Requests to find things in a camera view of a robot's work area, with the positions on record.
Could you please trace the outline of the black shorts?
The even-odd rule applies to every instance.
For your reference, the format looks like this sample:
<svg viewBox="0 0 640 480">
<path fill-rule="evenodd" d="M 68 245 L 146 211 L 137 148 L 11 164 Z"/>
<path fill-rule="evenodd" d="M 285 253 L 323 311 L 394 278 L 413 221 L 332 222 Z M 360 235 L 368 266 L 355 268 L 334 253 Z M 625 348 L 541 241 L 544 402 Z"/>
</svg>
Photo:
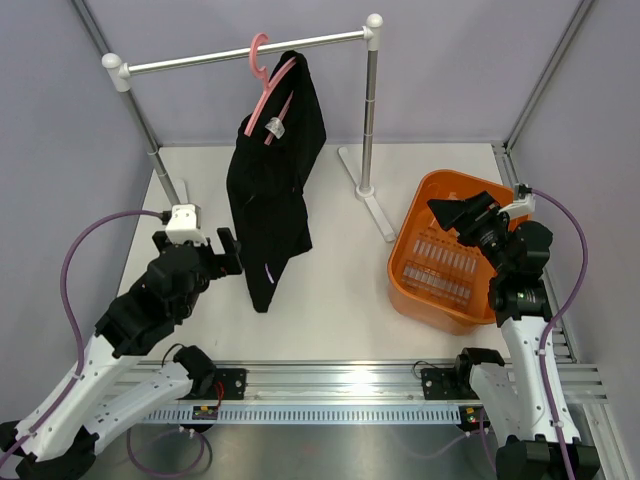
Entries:
<svg viewBox="0 0 640 480">
<path fill-rule="evenodd" d="M 245 117 L 226 178 L 249 295 L 265 313 L 287 262 L 312 249 L 305 183 L 326 142 L 326 129 L 308 62 L 294 50 L 276 64 L 295 64 L 278 82 L 252 134 Z"/>
</svg>

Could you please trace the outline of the pink plastic hanger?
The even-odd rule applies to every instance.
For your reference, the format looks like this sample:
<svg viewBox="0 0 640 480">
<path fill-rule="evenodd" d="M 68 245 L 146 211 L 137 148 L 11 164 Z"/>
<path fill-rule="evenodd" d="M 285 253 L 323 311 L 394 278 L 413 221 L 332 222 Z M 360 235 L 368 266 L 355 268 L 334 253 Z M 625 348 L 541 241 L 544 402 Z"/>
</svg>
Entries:
<svg viewBox="0 0 640 480">
<path fill-rule="evenodd" d="M 267 101 L 275 91 L 279 83 L 284 79 L 286 74 L 296 65 L 296 59 L 290 58 L 282 67 L 277 69 L 272 77 L 269 76 L 266 67 L 259 67 L 257 63 L 258 48 L 269 41 L 269 36 L 264 33 L 258 33 L 252 39 L 249 50 L 249 67 L 253 76 L 262 82 L 262 94 L 257 102 L 244 130 L 244 135 L 250 137 L 256 127 L 259 117 L 266 106 Z M 266 124 L 265 128 L 269 132 L 264 140 L 265 145 L 270 145 L 274 138 L 280 139 L 285 133 L 283 120 L 289 110 L 293 99 L 293 93 L 287 97 L 280 113 L 277 117 L 272 117 Z"/>
</svg>

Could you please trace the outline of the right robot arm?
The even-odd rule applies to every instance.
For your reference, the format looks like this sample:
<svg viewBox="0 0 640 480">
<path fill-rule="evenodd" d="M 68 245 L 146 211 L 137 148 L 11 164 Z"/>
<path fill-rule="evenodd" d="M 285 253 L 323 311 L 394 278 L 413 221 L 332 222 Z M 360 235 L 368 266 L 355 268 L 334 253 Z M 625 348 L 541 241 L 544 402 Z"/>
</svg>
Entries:
<svg viewBox="0 0 640 480">
<path fill-rule="evenodd" d="M 600 471 L 600 458 L 572 419 L 551 339 L 557 319 L 542 274 L 553 234 L 533 220 L 509 226 L 532 212 L 537 194 L 520 185 L 505 207 L 486 191 L 427 203 L 442 230 L 455 231 L 459 244 L 478 248 L 493 267 L 489 306 L 510 355 L 504 361 L 495 350 L 463 350 L 453 385 L 482 403 L 479 423 L 492 426 L 498 444 L 497 478 L 592 479 Z"/>
</svg>

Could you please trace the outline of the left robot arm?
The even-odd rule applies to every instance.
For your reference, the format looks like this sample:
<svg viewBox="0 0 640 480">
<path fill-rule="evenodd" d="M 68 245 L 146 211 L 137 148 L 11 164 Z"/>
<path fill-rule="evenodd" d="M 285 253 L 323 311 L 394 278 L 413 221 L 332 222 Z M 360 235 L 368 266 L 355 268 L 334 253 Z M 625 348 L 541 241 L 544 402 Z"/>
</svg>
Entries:
<svg viewBox="0 0 640 480">
<path fill-rule="evenodd" d="M 79 479 L 107 446 L 162 405 L 201 399 L 223 387 L 213 361 L 198 347 L 181 348 L 172 361 L 112 400 L 106 392 L 193 312 L 209 284 L 242 267 L 239 244 L 217 231 L 223 253 L 208 241 L 170 241 L 158 231 L 159 255 L 98 321 L 68 377 L 28 417 L 1 426 L 2 460 L 16 456 L 17 479 Z"/>
</svg>

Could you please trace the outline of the orange plastic basket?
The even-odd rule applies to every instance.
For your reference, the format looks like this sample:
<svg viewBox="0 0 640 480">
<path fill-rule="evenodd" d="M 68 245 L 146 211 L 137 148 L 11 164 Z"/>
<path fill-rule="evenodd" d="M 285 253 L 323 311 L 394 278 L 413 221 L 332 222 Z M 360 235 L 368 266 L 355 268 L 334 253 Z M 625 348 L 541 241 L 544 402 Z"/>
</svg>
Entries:
<svg viewBox="0 0 640 480">
<path fill-rule="evenodd" d="M 443 231 L 427 206 L 430 199 L 465 200 L 487 191 L 504 207 L 513 189 L 453 170 L 436 170 L 421 181 L 388 261 L 389 299 L 397 312 L 452 335 L 468 335 L 496 322 L 489 305 L 494 267 L 477 247 Z M 531 218 L 509 220 L 508 231 Z"/>
</svg>

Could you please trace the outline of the white metal clothes rack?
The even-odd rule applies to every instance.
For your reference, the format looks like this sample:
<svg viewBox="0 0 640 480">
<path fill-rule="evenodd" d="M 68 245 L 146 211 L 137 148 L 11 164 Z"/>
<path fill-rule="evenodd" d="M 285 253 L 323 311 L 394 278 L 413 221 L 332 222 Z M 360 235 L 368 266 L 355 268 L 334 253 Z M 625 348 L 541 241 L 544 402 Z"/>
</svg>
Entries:
<svg viewBox="0 0 640 480">
<path fill-rule="evenodd" d="M 269 80 L 269 75 L 264 67 L 260 67 L 257 64 L 257 57 L 260 55 L 358 40 L 364 41 L 367 45 L 367 64 L 361 166 L 359 168 L 355 166 L 349 157 L 348 149 L 345 147 L 338 149 L 338 156 L 354 183 L 356 198 L 361 200 L 367 207 L 384 240 L 391 243 L 396 240 L 396 234 L 375 198 L 375 189 L 371 183 L 376 80 L 382 26 L 382 16 L 377 13 L 372 13 L 367 17 L 366 23 L 361 27 L 361 29 L 352 32 L 337 33 L 273 44 L 269 42 L 267 36 L 258 34 L 249 47 L 236 50 L 136 65 L 127 64 L 114 53 L 106 53 L 102 56 L 101 63 L 108 73 L 114 88 L 120 94 L 126 94 L 131 91 L 130 78 L 136 75 L 212 64 L 241 58 L 249 60 L 249 68 L 252 74 L 262 83 L 266 84 Z"/>
</svg>

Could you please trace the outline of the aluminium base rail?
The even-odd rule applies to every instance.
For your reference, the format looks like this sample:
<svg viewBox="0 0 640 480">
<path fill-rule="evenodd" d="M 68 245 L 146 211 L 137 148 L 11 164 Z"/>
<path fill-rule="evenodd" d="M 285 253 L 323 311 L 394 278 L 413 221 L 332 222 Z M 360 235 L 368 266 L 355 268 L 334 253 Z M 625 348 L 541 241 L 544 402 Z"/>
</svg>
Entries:
<svg viewBox="0 0 640 480">
<path fill-rule="evenodd" d="M 246 370 L 244 401 L 262 404 L 405 404 L 425 400 L 411 362 L 229 363 Z M 105 394 L 111 399 L 155 375 L 159 361 L 143 361 Z M 606 389 L 595 365 L 561 363 L 559 374 L 567 403 L 606 404 Z"/>
</svg>

